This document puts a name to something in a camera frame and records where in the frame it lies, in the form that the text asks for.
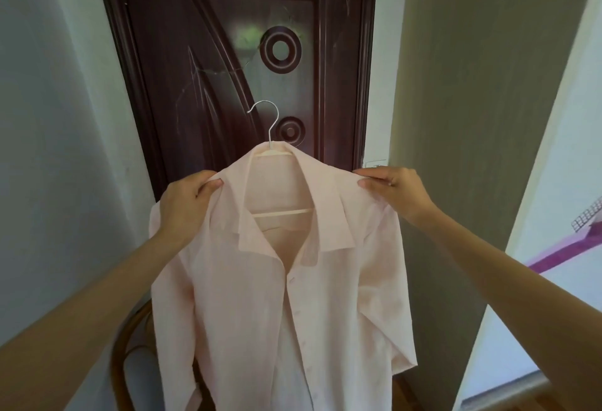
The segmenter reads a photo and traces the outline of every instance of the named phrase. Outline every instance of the person's left hand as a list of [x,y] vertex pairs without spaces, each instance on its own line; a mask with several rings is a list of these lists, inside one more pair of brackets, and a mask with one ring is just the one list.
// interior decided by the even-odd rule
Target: person's left hand
[[215,175],[213,170],[203,170],[184,179],[170,183],[161,196],[161,227],[157,234],[184,248],[192,241],[203,225],[209,198],[222,180],[207,180]]

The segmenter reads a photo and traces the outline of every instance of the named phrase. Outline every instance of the shirt sleeve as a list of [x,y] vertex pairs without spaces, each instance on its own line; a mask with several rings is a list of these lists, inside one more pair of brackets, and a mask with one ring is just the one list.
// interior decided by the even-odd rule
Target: shirt sleeve
[[366,237],[357,292],[357,310],[389,341],[393,374],[416,366],[408,279],[399,218],[387,206]]
[[[151,236],[160,226],[158,208],[155,205],[150,214]],[[161,271],[150,294],[165,409],[185,411],[194,405],[197,409],[200,393],[192,369],[196,347],[194,291],[180,255]]]

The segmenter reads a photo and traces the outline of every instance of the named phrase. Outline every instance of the wall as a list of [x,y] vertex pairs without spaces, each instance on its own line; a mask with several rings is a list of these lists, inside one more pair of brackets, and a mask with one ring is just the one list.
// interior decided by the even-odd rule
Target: wall
[[405,0],[376,0],[364,167],[387,165]]
[[[3,344],[139,244],[154,201],[102,0],[0,11]],[[114,407],[108,353],[69,409]]]
[[[506,252],[527,262],[573,233],[571,221],[602,196],[602,0],[588,0]],[[602,248],[544,273],[602,310]],[[487,308],[462,386],[468,398],[537,370]]]
[[[586,0],[406,0],[391,137],[440,207],[505,248]],[[403,224],[426,411],[448,411],[485,311],[462,273]]]

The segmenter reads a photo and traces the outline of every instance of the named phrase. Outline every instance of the door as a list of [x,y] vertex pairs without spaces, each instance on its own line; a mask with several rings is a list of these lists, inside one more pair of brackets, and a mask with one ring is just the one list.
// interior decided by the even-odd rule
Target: door
[[287,141],[351,170],[374,0],[105,0],[155,195]]

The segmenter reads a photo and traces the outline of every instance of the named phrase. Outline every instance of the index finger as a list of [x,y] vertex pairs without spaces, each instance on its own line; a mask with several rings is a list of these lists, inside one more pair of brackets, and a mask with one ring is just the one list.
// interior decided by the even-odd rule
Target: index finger
[[389,183],[393,179],[392,168],[385,165],[379,165],[378,167],[358,168],[357,170],[354,170],[353,173],[370,178],[378,178],[380,180],[388,181]]
[[184,178],[184,181],[194,186],[195,189],[199,189],[202,185],[207,183],[207,180],[214,176],[215,173],[217,172],[214,172],[213,170],[201,170],[200,172],[188,175]]

